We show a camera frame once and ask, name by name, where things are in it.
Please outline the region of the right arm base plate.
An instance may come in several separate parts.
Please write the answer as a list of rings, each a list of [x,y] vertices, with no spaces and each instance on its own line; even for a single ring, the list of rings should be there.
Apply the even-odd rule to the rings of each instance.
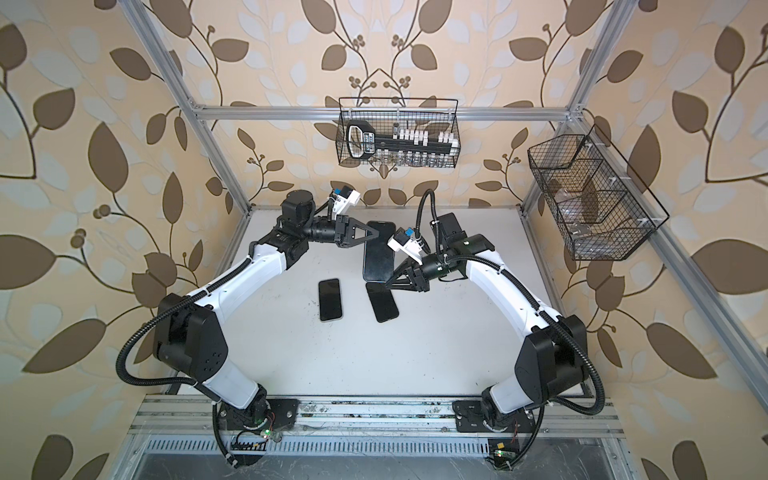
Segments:
[[[515,433],[531,433],[536,418],[525,410],[517,410],[507,414],[501,420],[493,422],[486,419],[480,400],[456,400],[452,402],[455,428],[459,433],[499,433],[512,435]]]

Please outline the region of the phone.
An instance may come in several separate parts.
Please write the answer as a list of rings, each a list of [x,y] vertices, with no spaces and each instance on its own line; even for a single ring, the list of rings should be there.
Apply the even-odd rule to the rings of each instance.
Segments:
[[[392,291],[385,284],[368,282],[365,287],[378,323],[385,323],[399,317],[399,309]]]
[[[318,284],[319,318],[321,322],[341,319],[343,308],[338,278],[322,280]]]
[[[363,279],[371,283],[385,283],[394,272],[395,252],[388,246],[388,241],[395,234],[396,225],[390,221],[368,221],[366,225],[379,235],[365,243]]]

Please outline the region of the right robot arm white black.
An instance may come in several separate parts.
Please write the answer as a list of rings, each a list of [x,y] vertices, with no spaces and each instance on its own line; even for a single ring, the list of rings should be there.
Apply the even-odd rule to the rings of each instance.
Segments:
[[[517,278],[495,246],[482,234],[469,236],[452,213],[438,215],[435,193],[422,195],[416,216],[431,217],[434,244],[421,226],[398,229],[388,242],[405,260],[385,281],[388,289],[427,292],[451,273],[479,287],[501,311],[520,342],[513,374],[481,394],[487,426],[501,430],[524,410],[553,402],[576,413],[595,416],[606,403],[603,381],[590,360],[585,324],[544,303]]]

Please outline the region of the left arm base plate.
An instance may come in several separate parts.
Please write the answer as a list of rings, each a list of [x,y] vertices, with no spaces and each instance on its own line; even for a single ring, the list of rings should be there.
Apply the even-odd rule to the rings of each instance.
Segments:
[[[266,397],[244,410],[226,403],[217,406],[219,428],[229,431],[291,429],[299,416],[300,401],[296,398]]]

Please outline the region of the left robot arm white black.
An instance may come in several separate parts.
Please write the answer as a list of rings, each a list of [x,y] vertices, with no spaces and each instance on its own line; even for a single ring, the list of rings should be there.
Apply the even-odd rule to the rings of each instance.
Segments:
[[[250,408],[260,386],[229,359],[226,320],[267,282],[295,265],[311,244],[352,248],[376,239],[375,230],[348,214],[360,198],[358,191],[342,187],[317,206],[310,192],[290,192],[275,226],[250,243],[243,260],[185,296],[170,294],[162,300],[157,316],[119,351],[118,378],[133,386],[189,385],[215,402],[238,410]],[[128,371],[129,353],[148,333],[154,335],[155,358],[178,371],[178,376],[139,378]]]

